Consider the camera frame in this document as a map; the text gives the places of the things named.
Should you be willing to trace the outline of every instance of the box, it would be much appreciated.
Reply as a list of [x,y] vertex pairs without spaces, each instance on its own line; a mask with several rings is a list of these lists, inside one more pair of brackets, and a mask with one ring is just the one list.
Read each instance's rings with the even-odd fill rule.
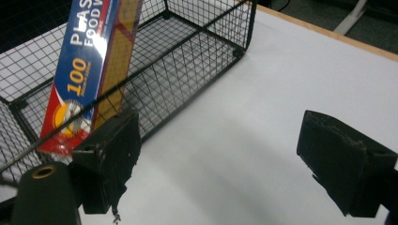
[[[142,4],[143,0],[73,0],[41,139],[126,79]],[[62,128],[38,150],[70,155],[93,129],[117,113],[122,94],[109,99]]]

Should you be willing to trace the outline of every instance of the floor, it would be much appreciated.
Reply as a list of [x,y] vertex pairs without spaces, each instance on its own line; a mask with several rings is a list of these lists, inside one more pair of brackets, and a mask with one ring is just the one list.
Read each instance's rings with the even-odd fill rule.
[[[266,5],[269,1],[270,7],[278,10],[288,0],[259,0],[259,3]],[[292,0],[282,13],[334,30],[357,3],[358,0]],[[363,16],[346,35],[377,48],[398,53],[398,13],[394,14],[368,3]]]

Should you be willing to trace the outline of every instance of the metal leg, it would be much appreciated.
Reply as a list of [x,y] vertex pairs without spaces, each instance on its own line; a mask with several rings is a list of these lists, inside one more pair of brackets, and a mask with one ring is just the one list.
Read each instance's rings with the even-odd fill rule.
[[359,0],[354,10],[334,29],[334,32],[345,35],[365,12],[366,2],[367,0]]

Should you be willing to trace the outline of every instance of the table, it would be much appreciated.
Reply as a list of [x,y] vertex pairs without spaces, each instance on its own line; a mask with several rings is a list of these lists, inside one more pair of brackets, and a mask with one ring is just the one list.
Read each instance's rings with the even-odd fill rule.
[[145,143],[121,224],[383,224],[382,207],[344,217],[296,146],[308,109],[397,151],[396,55],[271,14],[257,12],[244,58]]

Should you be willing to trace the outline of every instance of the black wire basket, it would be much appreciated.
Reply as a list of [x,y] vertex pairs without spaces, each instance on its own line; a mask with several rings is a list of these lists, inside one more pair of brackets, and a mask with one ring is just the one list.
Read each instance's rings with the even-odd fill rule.
[[256,0],[146,0],[128,78],[43,139],[38,136],[60,54],[70,0],[7,1],[0,49],[0,184],[68,157],[37,152],[46,140],[102,101],[136,109],[147,140],[249,47]]

